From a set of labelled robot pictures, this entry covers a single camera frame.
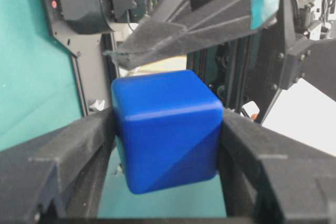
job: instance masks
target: teal fabric backdrop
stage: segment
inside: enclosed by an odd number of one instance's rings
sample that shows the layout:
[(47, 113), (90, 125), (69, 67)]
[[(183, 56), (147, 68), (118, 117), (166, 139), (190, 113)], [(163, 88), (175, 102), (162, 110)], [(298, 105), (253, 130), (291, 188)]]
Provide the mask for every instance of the teal fabric backdrop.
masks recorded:
[[(41, 0), (0, 0), (0, 150), (81, 117), (69, 53), (47, 29)], [(114, 176), (111, 156), (100, 217), (223, 217), (218, 176), (204, 183), (143, 196)]]

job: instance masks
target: blue cube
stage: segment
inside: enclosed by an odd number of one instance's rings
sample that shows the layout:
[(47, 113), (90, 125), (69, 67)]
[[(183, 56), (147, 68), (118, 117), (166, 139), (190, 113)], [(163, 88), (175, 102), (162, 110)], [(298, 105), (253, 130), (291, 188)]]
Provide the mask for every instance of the blue cube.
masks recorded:
[(223, 105), (189, 70), (112, 84), (117, 148), (134, 194), (213, 178)]

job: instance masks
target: screw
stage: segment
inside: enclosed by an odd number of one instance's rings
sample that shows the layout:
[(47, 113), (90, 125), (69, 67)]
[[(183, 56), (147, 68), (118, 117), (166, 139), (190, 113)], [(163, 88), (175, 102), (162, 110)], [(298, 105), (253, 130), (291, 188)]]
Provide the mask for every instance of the screw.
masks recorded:
[(277, 90), (278, 89), (278, 85), (276, 85), (275, 83), (271, 85), (271, 90)]
[(90, 111), (103, 111), (105, 109), (105, 100), (95, 100), (93, 104), (89, 106)]
[(217, 89), (217, 95), (218, 95), (220, 98), (224, 98), (225, 90), (226, 90), (226, 87), (225, 87), (225, 86), (219, 86), (218, 89)]
[(306, 58), (306, 55), (305, 55), (305, 54), (301, 54), (301, 55), (300, 55), (300, 61), (304, 61), (305, 58)]
[(283, 52), (278, 53), (278, 60), (283, 60), (285, 58), (285, 54)]

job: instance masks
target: red led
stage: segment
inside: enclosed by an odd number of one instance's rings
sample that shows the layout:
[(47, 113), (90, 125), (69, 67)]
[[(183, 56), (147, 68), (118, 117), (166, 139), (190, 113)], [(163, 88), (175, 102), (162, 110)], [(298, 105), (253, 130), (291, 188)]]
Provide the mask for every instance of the red led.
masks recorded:
[(52, 1), (51, 6), (53, 9), (57, 8), (57, 2), (55, 0)]

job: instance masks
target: white surface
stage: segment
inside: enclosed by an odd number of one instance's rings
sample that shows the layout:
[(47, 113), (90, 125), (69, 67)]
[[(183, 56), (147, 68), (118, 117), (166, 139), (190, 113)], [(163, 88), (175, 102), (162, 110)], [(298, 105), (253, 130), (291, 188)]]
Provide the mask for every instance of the white surface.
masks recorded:
[(336, 102), (308, 82), (283, 91), (263, 126), (336, 156)]

